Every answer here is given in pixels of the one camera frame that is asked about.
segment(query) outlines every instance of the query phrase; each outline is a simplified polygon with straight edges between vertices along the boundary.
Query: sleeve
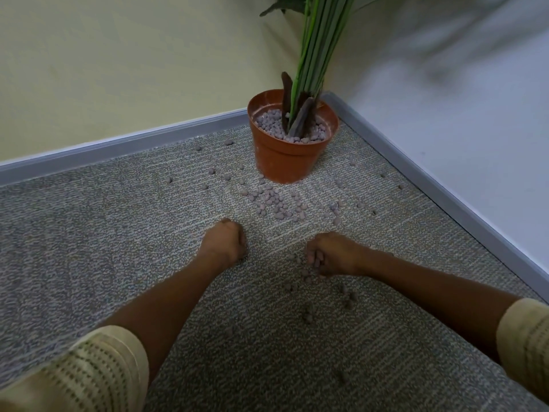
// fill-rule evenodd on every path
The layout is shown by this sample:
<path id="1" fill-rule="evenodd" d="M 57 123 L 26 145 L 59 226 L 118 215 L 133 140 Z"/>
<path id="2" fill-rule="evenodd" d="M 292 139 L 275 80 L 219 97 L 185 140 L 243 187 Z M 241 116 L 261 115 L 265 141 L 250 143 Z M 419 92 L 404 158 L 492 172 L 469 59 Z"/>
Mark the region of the sleeve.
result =
<path id="1" fill-rule="evenodd" d="M 549 306 L 516 301 L 500 320 L 496 344 L 507 375 L 549 404 Z"/>
<path id="2" fill-rule="evenodd" d="M 149 364 L 139 339 L 125 328 L 98 328 L 66 353 L 0 391 L 6 411 L 141 411 Z"/>

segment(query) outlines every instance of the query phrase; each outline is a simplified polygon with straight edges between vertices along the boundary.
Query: orange plastic pot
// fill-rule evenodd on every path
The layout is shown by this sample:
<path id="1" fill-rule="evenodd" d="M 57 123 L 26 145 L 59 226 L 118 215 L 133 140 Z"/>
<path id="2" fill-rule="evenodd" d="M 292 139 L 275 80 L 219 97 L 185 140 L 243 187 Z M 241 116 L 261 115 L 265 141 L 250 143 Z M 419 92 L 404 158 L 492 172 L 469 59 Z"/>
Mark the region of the orange plastic pot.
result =
<path id="1" fill-rule="evenodd" d="M 271 109 L 282 108 L 282 89 L 270 89 L 253 97 L 248 103 L 248 118 L 254 138 L 257 169 L 266 178 L 278 183 L 293 183 L 311 173 L 328 143 L 339 128 L 339 118 L 324 102 L 320 102 L 316 115 L 326 126 L 326 140 L 319 143 L 289 143 L 266 133 L 254 123 L 256 117 Z"/>

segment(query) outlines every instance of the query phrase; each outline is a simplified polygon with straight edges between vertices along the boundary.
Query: baseboard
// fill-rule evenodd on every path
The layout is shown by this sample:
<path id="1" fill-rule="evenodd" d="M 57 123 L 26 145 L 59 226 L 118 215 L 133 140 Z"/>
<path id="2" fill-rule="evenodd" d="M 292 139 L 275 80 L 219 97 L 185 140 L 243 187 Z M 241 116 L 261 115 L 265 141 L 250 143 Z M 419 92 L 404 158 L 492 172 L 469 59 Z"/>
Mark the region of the baseboard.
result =
<path id="1" fill-rule="evenodd" d="M 246 124 L 246 109 L 0 163 L 0 187 Z"/>
<path id="2" fill-rule="evenodd" d="M 506 267 L 536 291 L 540 297 L 549 302 L 548 273 L 423 171 L 340 97 L 328 92 L 323 95 L 322 99 L 391 165 L 397 168 Z"/>

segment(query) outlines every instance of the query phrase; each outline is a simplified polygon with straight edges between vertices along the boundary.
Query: carpet floor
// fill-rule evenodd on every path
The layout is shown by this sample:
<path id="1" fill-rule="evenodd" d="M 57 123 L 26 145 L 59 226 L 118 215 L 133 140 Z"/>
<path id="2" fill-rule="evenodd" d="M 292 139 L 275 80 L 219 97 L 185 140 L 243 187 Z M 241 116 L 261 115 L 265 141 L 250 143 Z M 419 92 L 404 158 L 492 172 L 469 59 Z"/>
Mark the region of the carpet floor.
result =
<path id="1" fill-rule="evenodd" d="M 234 145 L 223 145 L 228 138 Z M 287 256 L 336 229 L 414 263 L 539 298 L 356 133 L 343 125 L 311 176 L 277 186 L 309 205 L 298 222 L 259 216 L 240 196 L 238 179 L 250 191 L 259 187 L 252 150 L 242 126 L 0 189 L 0 384 L 188 263 L 204 231 L 227 216 L 244 225 L 250 255 L 204 294 L 146 410 L 547 410 L 387 286 L 351 277 L 300 281 Z M 343 222 L 334 227 L 322 214 L 338 199 Z M 366 206 L 357 208 L 359 201 Z M 287 281 L 298 291 L 287 293 Z M 351 311 L 341 284 L 358 292 Z M 302 319 L 309 302 L 317 309 L 311 325 Z M 349 375 L 347 385 L 338 370 Z"/>

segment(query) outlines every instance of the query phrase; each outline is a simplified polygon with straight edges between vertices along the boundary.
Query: fist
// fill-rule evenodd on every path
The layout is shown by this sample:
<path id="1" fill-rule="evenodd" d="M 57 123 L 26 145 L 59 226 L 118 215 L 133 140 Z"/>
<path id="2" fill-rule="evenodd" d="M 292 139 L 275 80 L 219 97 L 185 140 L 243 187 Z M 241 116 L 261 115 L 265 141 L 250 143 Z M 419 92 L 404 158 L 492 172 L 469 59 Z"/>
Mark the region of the fist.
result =
<path id="1" fill-rule="evenodd" d="M 240 224 L 224 218 L 206 231 L 197 256 L 214 257 L 228 269 L 248 252 L 246 234 Z"/>
<path id="2" fill-rule="evenodd" d="M 307 262 L 322 275 L 362 275 L 370 251 L 344 235 L 320 233 L 307 243 Z"/>

